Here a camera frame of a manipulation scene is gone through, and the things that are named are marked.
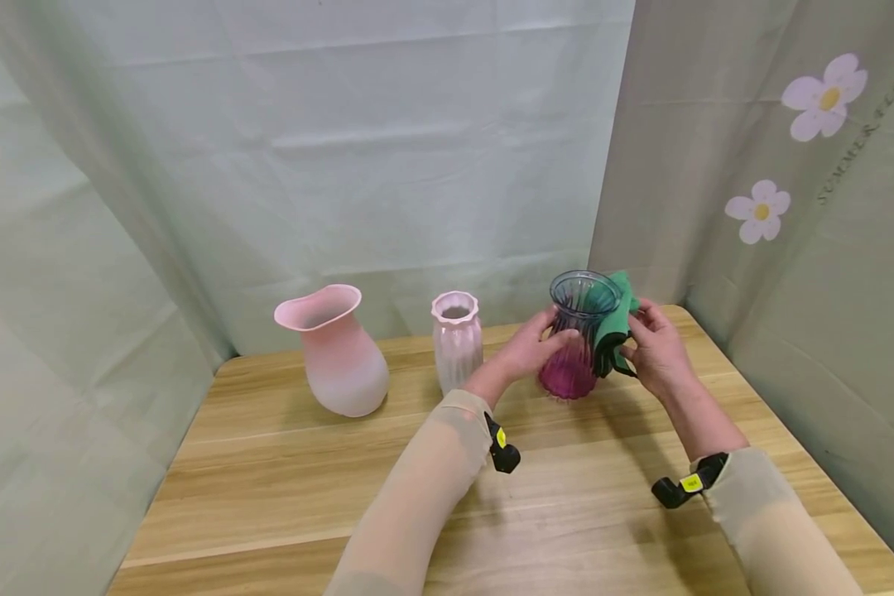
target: yellow flower center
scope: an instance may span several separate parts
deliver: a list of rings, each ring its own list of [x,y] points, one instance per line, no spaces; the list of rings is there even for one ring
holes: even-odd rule
[[[839,99],[841,99],[841,89],[838,89],[837,87],[828,87],[828,90],[821,96],[821,101],[818,102],[818,107],[822,108],[825,112],[828,112],[829,109],[838,105]]]
[[[765,203],[759,203],[759,205],[755,206],[755,219],[765,221],[768,219],[769,213],[771,213],[771,209],[769,209]]]

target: pink vase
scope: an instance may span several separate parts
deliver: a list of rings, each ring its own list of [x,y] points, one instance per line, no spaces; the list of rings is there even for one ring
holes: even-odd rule
[[[447,395],[483,364],[477,299],[466,292],[447,292],[434,299],[430,313],[434,315],[437,379]]]
[[[371,414],[382,404],[389,378],[382,351],[354,318],[360,303],[358,288],[335,283],[274,309],[279,325],[301,333],[315,399],[351,418]]]

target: flower print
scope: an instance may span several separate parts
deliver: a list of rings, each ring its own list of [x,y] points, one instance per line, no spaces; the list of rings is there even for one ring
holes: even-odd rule
[[[779,215],[784,214],[791,205],[791,195],[778,187],[771,180],[759,180],[751,187],[751,199],[747,196],[734,196],[725,205],[725,214],[729,218],[744,221],[739,229],[739,237],[743,243],[754,244],[765,238],[774,240],[781,230]]]
[[[791,137],[809,141],[820,131],[831,137],[844,125],[848,104],[861,94],[868,81],[868,71],[858,69],[858,57],[841,55],[831,60],[824,69],[824,80],[802,76],[791,81],[781,94],[781,102],[788,108],[800,109],[791,124]]]

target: hand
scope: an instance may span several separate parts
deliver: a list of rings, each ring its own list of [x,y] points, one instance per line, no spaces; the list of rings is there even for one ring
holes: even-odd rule
[[[640,300],[640,310],[629,316],[636,347],[623,345],[620,353],[636,368],[642,386],[660,400],[670,399],[683,387],[699,382],[683,340],[659,306]]]
[[[501,351],[473,371],[473,375],[464,384],[464,389],[482,397],[492,409],[511,383],[535,375],[560,348],[570,341],[579,340],[579,331],[576,329],[560,331],[543,339],[543,332],[553,325],[555,316],[554,304],[533,315],[533,319],[517,329]]]

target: cleaning cloth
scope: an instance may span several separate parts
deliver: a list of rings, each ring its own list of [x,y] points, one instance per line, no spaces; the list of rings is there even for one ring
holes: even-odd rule
[[[635,377],[636,373],[629,368],[629,363],[620,353],[620,346],[629,339],[629,313],[639,310],[639,299],[632,293],[627,272],[614,272],[609,280],[620,291],[620,303],[616,310],[600,322],[596,337],[593,338],[593,375],[602,378],[615,369],[623,375]]]

